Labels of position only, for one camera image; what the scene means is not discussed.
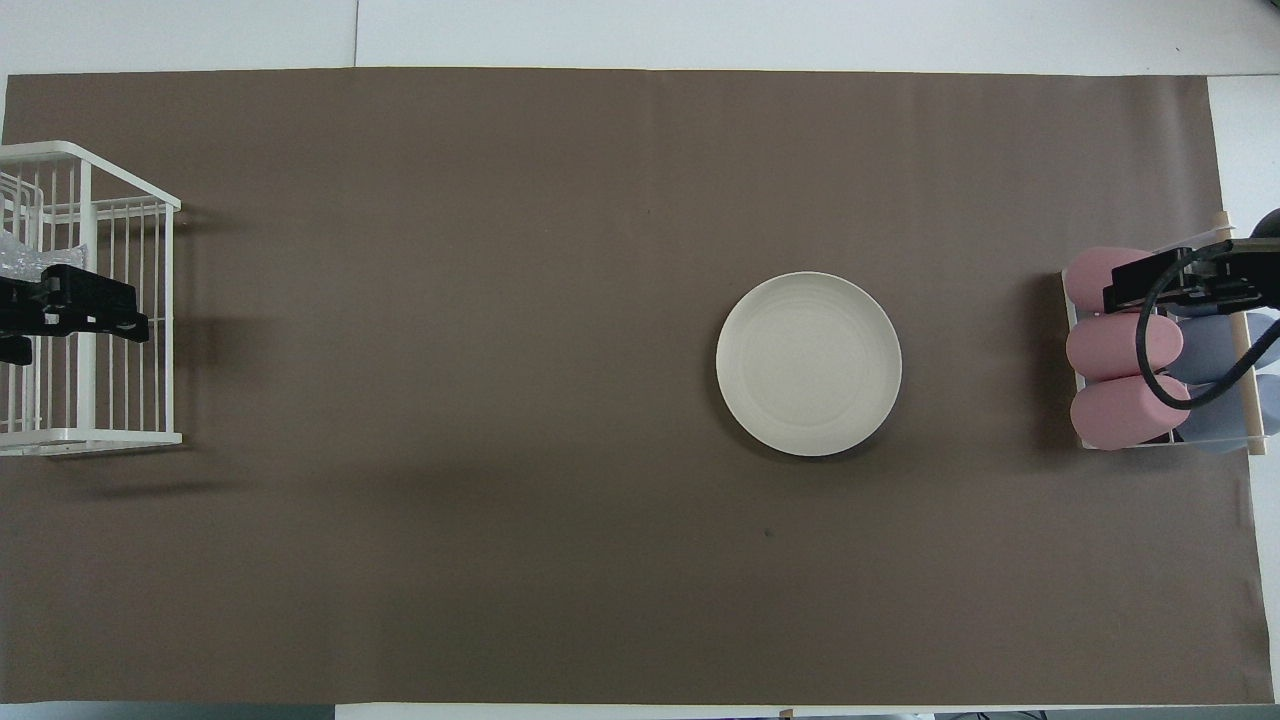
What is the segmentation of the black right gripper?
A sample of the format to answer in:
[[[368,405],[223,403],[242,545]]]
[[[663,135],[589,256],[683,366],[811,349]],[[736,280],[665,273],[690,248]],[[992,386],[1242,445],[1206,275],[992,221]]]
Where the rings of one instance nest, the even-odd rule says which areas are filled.
[[[1194,252],[1194,249],[1170,249],[1115,266],[1111,284],[1103,288],[1103,313],[1138,311],[1160,277]],[[1208,279],[1215,274],[1216,279]],[[1155,309],[1239,313],[1277,305],[1279,241],[1248,238],[1230,241],[1215,260],[1201,258],[1181,266],[1158,293]]]

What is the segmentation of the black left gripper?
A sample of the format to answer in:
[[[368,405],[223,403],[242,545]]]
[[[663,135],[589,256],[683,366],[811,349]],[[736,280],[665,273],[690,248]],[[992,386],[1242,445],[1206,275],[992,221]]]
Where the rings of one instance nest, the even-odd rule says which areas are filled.
[[[138,311],[136,288],[110,277],[68,264],[42,270],[46,313],[31,291],[35,284],[1,278],[1,361],[28,366],[33,361],[33,337],[78,333],[109,334],[133,343],[151,340],[150,319]],[[124,313],[91,316],[76,313]]]

